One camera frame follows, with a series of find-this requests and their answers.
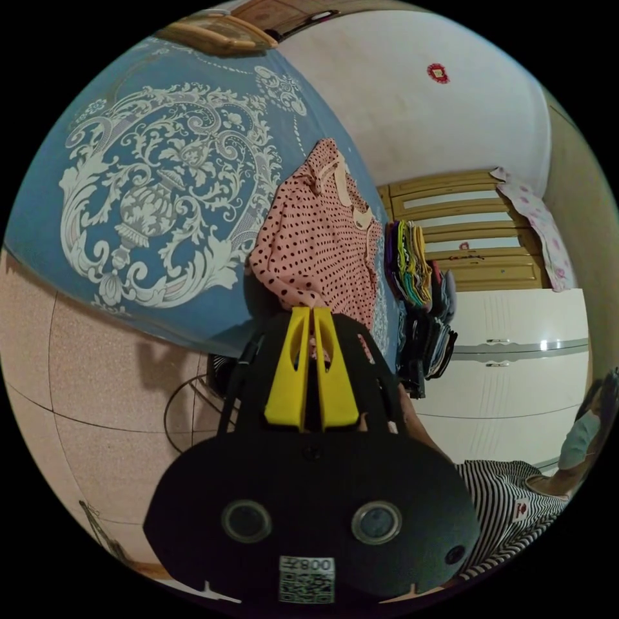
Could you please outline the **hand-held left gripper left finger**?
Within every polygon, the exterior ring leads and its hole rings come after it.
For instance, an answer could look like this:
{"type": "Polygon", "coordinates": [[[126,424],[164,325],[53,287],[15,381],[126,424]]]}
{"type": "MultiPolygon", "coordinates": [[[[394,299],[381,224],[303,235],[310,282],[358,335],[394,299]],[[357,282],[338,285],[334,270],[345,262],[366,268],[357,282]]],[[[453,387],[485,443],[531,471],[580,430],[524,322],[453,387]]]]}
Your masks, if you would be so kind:
{"type": "Polygon", "coordinates": [[[296,307],[286,314],[288,323],[277,350],[277,365],[264,416],[271,426],[304,429],[308,387],[311,310],[296,307]]]}

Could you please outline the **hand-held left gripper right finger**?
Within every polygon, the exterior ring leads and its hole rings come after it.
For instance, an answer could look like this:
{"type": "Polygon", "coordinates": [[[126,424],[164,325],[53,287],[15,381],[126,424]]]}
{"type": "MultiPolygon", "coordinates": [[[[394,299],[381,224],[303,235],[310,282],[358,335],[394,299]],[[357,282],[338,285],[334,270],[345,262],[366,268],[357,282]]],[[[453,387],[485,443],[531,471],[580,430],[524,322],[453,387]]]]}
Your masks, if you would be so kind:
{"type": "Polygon", "coordinates": [[[359,411],[331,312],[313,310],[317,354],[317,387],[324,432],[355,426],[359,411]]]}

